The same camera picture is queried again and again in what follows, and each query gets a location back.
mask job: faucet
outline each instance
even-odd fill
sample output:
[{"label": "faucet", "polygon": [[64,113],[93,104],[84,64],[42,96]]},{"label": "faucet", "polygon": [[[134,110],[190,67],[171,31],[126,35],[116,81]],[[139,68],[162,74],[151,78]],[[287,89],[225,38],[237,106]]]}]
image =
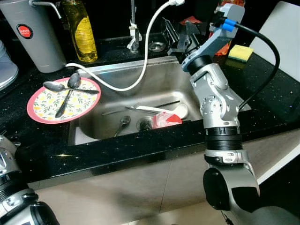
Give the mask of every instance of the faucet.
[{"label": "faucet", "polygon": [[58,11],[58,9],[56,8],[56,6],[54,5],[54,3],[49,2],[49,1],[36,1],[36,0],[29,0],[29,5],[30,6],[50,6],[54,9],[54,11],[56,12],[57,16],[59,19],[61,19],[61,15]]},{"label": "faucet", "polygon": [[138,53],[139,42],[142,40],[142,36],[139,32],[139,29],[135,23],[135,0],[131,0],[131,20],[130,20],[130,36],[131,41],[127,45],[127,48],[131,51],[131,53]]}]

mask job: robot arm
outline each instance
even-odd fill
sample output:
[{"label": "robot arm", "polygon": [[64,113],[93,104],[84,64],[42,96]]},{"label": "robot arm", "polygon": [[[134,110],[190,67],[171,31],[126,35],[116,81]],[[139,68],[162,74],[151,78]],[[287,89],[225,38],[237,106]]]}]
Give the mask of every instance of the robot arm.
[{"label": "robot arm", "polygon": [[59,225],[50,207],[38,202],[14,159],[16,147],[0,135],[0,225]]},{"label": "robot arm", "polygon": [[234,38],[237,28],[232,21],[241,21],[244,8],[225,4],[215,14],[214,33],[202,45],[196,34],[188,31],[196,30],[195,25],[186,23],[187,37],[182,41],[170,23],[166,24],[167,36],[172,37],[173,44],[168,53],[175,54],[182,69],[192,75],[190,82],[200,102],[207,143],[205,160],[210,166],[203,177],[207,201],[222,211],[230,225],[299,224],[284,209],[260,208],[259,186],[247,151],[242,147],[239,102],[232,95],[221,68],[211,60]]}]

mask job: bottle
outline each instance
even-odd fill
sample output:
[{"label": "bottle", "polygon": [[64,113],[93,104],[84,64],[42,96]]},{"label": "bottle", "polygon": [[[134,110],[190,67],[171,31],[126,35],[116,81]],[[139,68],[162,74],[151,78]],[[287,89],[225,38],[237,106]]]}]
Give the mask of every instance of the bottle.
[{"label": "bottle", "polygon": [[97,50],[89,16],[81,0],[62,0],[62,8],[67,17],[72,41],[78,56],[83,62],[97,60]]}]

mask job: red label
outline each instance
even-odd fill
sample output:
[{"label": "red label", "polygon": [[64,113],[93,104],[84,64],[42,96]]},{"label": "red label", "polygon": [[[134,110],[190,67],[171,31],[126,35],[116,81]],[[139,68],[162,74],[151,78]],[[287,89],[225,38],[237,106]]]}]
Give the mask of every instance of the red label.
[{"label": "red label", "polygon": [[27,25],[25,25],[25,24],[19,24],[19,25],[17,26],[17,29],[18,29],[18,31],[19,31],[19,34],[20,34],[23,38],[26,38],[26,39],[32,38],[33,33],[32,33],[32,29],[31,29],[29,26],[27,26]]}]

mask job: black cable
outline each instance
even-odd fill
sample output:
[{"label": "black cable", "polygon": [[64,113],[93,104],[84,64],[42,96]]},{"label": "black cable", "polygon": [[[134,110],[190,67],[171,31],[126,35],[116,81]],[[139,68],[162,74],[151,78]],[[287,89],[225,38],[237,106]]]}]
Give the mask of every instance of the black cable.
[{"label": "black cable", "polygon": [[272,72],[270,73],[269,77],[267,78],[267,80],[247,99],[245,100],[242,104],[240,104],[240,109],[243,108],[245,106],[245,104],[247,104],[254,96],[256,96],[265,86],[267,86],[267,84],[272,80],[272,78],[275,76],[278,67],[279,67],[279,63],[280,63],[280,56],[279,56],[279,52],[277,50],[277,48],[275,47],[275,45],[263,34],[256,32],[255,30],[252,30],[248,27],[245,27],[239,23],[235,24],[235,27],[250,33],[258,38],[260,38],[261,40],[263,40],[270,48],[271,50],[274,52],[275,55],[275,66],[272,70]]}]

